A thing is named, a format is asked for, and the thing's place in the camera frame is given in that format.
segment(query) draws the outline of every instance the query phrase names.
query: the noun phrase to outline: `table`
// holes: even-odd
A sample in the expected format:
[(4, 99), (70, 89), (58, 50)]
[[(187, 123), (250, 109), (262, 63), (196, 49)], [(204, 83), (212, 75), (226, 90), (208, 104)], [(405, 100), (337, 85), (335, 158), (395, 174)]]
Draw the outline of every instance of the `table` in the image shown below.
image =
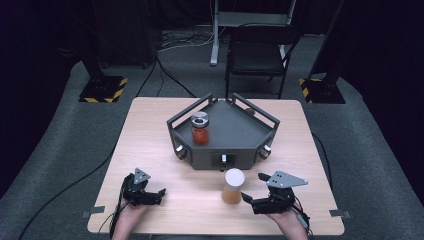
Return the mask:
[[(281, 235), (277, 225), (264, 215), (253, 214), (251, 205), (229, 205), (221, 199), (225, 172), (194, 170), (174, 154), (166, 121), (194, 103), (194, 98), (135, 98), (119, 137), (95, 206), (105, 206), (93, 214), (88, 230), (97, 233), (113, 213), (123, 179), (136, 167), (151, 176), (148, 192), (166, 188), (161, 205), (152, 206), (134, 232), (185, 235)], [(270, 157), (243, 170), (243, 192), (254, 199), (265, 198), (268, 189), (258, 173), (276, 170), (308, 180), (294, 187), (315, 235), (340, 235), (340, 217), (315, 147), (301, 104), (295, 100), (250, 100), (281, 121)], [(100, 232), (108, 232), (109, 220)]]
[(287, 14), (264, 14), (264, 13), (243, 13), (243, 12), (221, 12), (219, 11), (219, 0), (215, 1), (213, 19), (213, 45), (211, 54), (211, 66), (218, 64), (219, 51), (219, 26), (238, 27), (246, 23), (269, 23), (269, 24), (290, 24), (293, 16), (296, 0), (291, 0)]

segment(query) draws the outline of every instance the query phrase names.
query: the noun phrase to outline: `black and yellow hazard stripe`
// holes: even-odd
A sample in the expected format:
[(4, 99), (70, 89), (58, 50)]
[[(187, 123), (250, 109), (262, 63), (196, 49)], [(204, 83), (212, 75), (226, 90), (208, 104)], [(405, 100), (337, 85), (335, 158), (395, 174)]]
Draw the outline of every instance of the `black and yellow hazard stripe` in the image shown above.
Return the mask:
[(119, 83), (119, 87), (117, 88), (116, 92), (113, 95), (110, 95), (106, 98), (98, 98), (98, 97), (83, 97), (80, 98), (80, 102), (90, 102), (90, 103), (112, 103), (117, 102), (119, 97), (122, 95), (122, 92), (124, 91), (125, 84), (128, 82), (128, 78), (124, 78)]
[[(315, 81), (315, 82), (320, 82), (321, 79), (311, 79), (311, 81)], [(306, 80), (303, 78), (299, 79), (299, 83), (300, 83), (300, 87), (302, 88), (302, 93), (303, 96), (305, 97), (305, 100), (307, 103), (313, 103), (312, 98), (311, 98), (311, 92), (308, 89), (308, 87), (306, 86)]]

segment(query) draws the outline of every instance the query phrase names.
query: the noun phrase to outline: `jar lid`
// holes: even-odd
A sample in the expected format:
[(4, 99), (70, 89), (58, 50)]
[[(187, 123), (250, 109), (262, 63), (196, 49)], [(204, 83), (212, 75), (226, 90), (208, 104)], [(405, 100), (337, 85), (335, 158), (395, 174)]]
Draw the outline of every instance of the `jar lid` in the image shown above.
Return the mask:
[(204, 128), (209, 125), (209, 116), (205, 112), (196, 112), (191, 115), (191, 125), (195, 128)]
[(237, 188), (243, 185), (245, 180), (244, 173), (238, 168), (231, 168), (225, 173), (225, 181), (231, 187)]

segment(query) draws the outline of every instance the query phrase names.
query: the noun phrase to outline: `chair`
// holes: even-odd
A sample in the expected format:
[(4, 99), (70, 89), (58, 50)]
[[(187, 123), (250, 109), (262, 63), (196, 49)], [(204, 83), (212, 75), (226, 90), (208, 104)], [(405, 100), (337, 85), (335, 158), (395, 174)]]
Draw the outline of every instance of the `chair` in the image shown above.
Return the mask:
[[(280, 99), (290, 57), (299, 39), (300, 34), (292, 25), (245, 24), (235, 28), (227, 54), (225, 97), (228, 98), (230, 75), (269, 76), (268, 83), (281, 76), (278, 93), (271, 93)], [(280, 45), (284, 45), (284, 57)]]

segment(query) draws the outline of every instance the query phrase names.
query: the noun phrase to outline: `human hand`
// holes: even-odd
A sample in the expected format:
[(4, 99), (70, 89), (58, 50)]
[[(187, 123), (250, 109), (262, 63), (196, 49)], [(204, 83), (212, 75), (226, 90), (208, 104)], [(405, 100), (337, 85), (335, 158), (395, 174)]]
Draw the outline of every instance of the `human hand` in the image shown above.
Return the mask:
[(143, 214), (149, 209), (148, 205), (133, 206), (124, 198), (121, 199), (121, 212), (115, 226), (112, 240), (128, 239), (132, 230), (140, 222)]
[(290, 209), (283, 213), (266, 214), (269, 218), (274, 220), (280, 228), (284, 236), (289, 240), (305, 240), (308, 239), (306, 230), (297, 218), (297, 213)]

